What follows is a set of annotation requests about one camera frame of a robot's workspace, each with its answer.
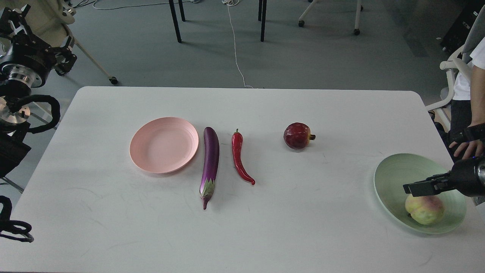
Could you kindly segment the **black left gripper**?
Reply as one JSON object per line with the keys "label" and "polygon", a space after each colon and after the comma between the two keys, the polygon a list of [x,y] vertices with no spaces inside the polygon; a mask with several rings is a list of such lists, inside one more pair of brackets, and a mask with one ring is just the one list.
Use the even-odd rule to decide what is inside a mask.
{"label": "black left gripper", "polygon": [[11,42],[1,58],[3,88],[42,87],[52,70],[64,76],[76,62],[76,55],[72,52],[73,36],[67,35],[60,47],[52,47],[33,33],[26,21],[29,10],[5,8],[2,11],[1,38]]}

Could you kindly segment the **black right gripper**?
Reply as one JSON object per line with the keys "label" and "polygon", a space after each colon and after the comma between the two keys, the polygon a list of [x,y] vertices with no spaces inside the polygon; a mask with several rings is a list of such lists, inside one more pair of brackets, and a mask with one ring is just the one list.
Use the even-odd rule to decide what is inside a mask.
{"label": "black right gripper", "polygon": [[471,157],[454,163],[450,173],[432,175],[424,181],[402,185],[413,197],[433,196],[454,188],[468,197],[482,196],[482,158]]}

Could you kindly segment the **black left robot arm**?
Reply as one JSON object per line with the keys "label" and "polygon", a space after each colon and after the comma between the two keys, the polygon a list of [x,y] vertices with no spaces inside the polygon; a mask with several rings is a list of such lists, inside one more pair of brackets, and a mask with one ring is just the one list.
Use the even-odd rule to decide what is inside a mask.
{"label": "black left robot arm", "polygon": [[[27,133],[41,133],[53,129],[61,119],[60,105],[50,95],[31,93],[32,88],[45,84],[50,72],[58,75],[71,71],[77,57],[72,52],[72,36],[67,36],[60,47],[52,47],[30,28],[27,15],[31,6],[20,10],[5,7],[1,14],[1,37],[10,42],[7,52],[1,56],[1,179],[15,186],[6,175],[26,157],[31,147],[23,140]],[[31,128],[28,123],[33,102],[44,102],[51,107],[52,119],[46,124]]]}

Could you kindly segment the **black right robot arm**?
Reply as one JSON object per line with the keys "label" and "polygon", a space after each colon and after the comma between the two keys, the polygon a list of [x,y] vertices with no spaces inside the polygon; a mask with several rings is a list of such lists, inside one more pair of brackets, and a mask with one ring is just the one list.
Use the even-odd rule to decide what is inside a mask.
{"label": "black right robot arm", "polygon": [[402,187],[406,194],[414,197],[433,196],[452,190],[457,190],[468,197],[484,197],[485,159],[471,157],[459,160],[446,173],[433,175]]}

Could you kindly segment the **person's hand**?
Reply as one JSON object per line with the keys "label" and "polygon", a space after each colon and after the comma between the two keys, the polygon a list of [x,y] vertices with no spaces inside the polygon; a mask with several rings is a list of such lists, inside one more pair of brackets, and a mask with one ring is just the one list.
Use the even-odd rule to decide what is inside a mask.
{"label": "person's hand", "polygon": [[451,134],[452,155],[455,158],[466,159],[484,155],[484,124],[469,126]]}

